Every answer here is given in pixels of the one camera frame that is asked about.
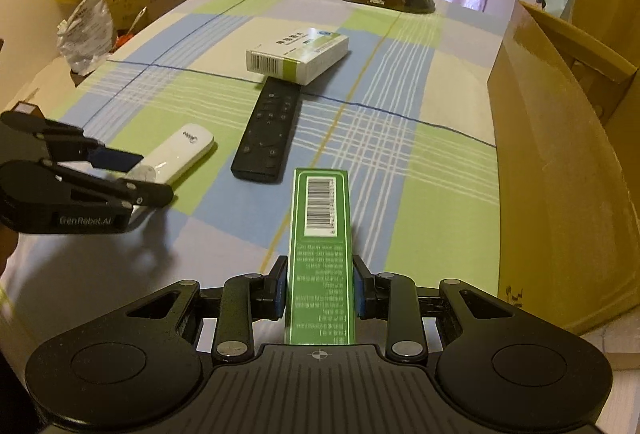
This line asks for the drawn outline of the green white medicine box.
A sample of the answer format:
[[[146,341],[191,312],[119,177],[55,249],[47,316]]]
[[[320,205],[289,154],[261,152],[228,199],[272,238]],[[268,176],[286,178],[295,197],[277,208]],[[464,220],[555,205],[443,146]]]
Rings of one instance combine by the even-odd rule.
[[[297,168],[293,177],[285,342],[356,341],[348,175]]]

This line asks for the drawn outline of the white Midea remote control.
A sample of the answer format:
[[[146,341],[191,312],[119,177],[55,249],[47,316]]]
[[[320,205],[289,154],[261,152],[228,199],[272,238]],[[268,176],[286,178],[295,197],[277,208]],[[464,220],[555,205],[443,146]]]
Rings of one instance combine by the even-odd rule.
[[[172,185],[213,148],[213,134],[198,124],[183,125],[129,173],[126,179]]]

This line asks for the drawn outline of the black remote control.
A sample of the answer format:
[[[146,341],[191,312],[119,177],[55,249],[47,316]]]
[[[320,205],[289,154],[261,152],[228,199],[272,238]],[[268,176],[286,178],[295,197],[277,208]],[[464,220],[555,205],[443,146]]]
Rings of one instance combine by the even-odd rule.
[[[300,101],[300,87],[267,77],[235,157],[235,178],[254,183],[278,183],[283,175]]]

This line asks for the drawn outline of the white green Mecobalamin tablet box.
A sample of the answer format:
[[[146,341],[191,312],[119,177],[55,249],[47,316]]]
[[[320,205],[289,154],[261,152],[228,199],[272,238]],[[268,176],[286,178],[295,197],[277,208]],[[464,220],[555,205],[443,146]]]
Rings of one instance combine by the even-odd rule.
[[[349,37],[306,27],[264,40],[245,53],[247,71],[307,86],[345,58]]]

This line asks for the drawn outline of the small brown open box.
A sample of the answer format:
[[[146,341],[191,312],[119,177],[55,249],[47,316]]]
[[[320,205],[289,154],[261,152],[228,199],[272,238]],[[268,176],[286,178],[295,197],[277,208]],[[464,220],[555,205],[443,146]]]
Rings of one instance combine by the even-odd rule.
[[[26,101],[19,101],[13,105],[13,112],[23,113],[31,116],[40,117],[44,119],[44,114],[40,110],[39,106]]]

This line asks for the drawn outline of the crumpled silver foil bag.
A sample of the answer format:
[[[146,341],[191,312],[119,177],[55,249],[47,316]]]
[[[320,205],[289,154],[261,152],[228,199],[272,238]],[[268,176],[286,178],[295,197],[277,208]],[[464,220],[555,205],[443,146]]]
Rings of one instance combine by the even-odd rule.
[[[114,22],[107,0],[82,0],[56,30],[58,52],[70,71],[80,76],[87,76],[103,63],[114,44]]]

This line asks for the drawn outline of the plaid tablecloth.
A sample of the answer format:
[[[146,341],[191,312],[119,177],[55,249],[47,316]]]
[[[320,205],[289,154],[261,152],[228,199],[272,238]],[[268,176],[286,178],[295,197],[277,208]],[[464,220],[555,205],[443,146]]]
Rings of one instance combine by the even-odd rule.
[[[374,271],[433,287],[498,287],[499,194],[486,82],[506,21],[439,1],[429,16],[339,0],[189,0],[85,82],[54,61],[22,90],[51,119],[149,153],[189,123],[216,147],[176,201],[123,235],[24,235],[1,280],[1,348],[21,365],[55,334],[180,279],[205,287],[288,250],[292,179],[233,177],[260,77],[245,53],[304,27],[348,55],[303,92],[288,169],[347,172],[354,249]]]

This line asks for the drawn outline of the large brown cardboard box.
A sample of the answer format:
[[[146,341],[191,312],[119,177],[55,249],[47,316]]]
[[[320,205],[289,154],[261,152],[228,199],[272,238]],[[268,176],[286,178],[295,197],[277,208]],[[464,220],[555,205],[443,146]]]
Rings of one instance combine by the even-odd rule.
[[[499,296],[577,334],[639,303],[639,227],[603,119],[634,67],[524,1],[487,86],[500,194]]]

